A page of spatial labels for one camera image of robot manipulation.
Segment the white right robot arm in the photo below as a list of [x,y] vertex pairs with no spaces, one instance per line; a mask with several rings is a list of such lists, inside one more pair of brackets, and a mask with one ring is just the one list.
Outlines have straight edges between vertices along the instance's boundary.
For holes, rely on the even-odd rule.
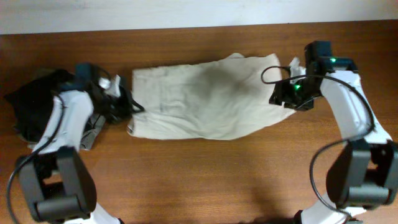
[[[317,202],[292,218],[276,223],[358,223],[368,210],[390,205],[397,195],[397,143],[378,122],[361,86],[354,60],[333,56],[328,40],[305,46],[305,67],[295,62],[283,68],[288,78],[274,81],[269,103],[295,111],[314,107],[324,97],[333,112],[341,139],[320,148],[309,167]],[[315,185],[317,157],[338,144],[344,148],[326,175],[326,194]]]

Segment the beige shorts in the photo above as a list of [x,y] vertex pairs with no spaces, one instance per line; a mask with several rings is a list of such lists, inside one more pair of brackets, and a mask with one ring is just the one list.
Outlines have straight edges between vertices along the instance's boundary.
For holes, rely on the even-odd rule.
[[295,111],[272,105],[274,85],[282,78],[276,54],[244,57],[239,53],[196,65],[134,70],[132,96],[144,107],[127,132],[147,139],[232,140],[277,124]]

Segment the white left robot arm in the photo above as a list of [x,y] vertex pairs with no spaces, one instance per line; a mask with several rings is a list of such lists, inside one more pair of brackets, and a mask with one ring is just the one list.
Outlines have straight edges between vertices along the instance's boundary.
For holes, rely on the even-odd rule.
[[122,223],[97,201],[96,186],[79,155],[93,114],[109,123],[145,109],[133,100],[126,79],[92,63],[75,67],[61,84],[44,134],[31,154],[19,159],[9,181],[18,178],[32,219],[47,223]]

